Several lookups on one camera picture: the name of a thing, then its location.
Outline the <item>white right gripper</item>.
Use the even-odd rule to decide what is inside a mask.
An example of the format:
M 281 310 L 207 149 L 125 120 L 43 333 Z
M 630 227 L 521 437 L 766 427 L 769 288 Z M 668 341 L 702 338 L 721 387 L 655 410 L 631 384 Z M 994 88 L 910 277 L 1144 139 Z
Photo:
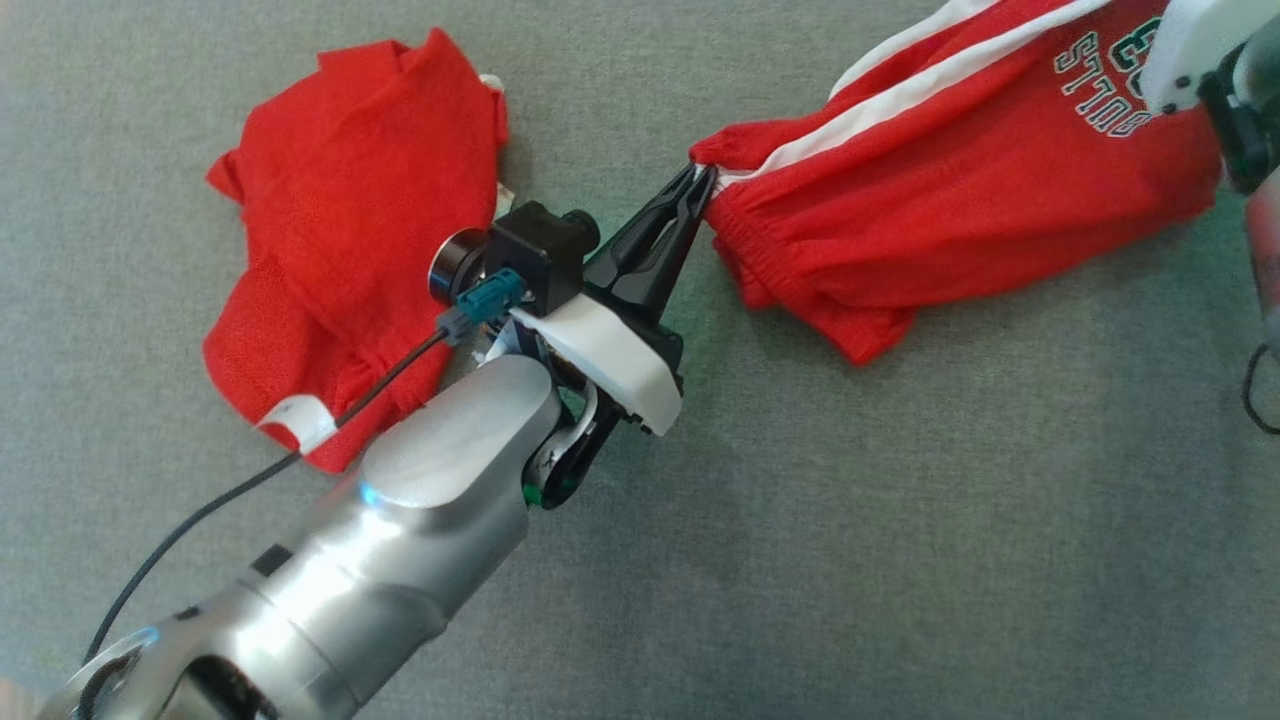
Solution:
M 1202 78 L 1263 27 L 1261 1 L 1170 1 L 1140 73 L 1140 96 L 1157 114 L 1198 102 Z

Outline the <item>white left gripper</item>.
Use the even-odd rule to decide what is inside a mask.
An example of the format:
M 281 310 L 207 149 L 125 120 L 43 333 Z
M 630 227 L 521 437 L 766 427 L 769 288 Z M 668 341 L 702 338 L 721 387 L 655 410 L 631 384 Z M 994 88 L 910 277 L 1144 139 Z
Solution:
M 689 259 L 718 181 L 714 167 L 686 165 L 595 252 L 588 283 L 658 322 Z M 520 325 L 544 338 L 585 379 L 655 436 L 682 411 L 675 373 L 620 315 L 579 293 L 545 316 L 513 307 Z

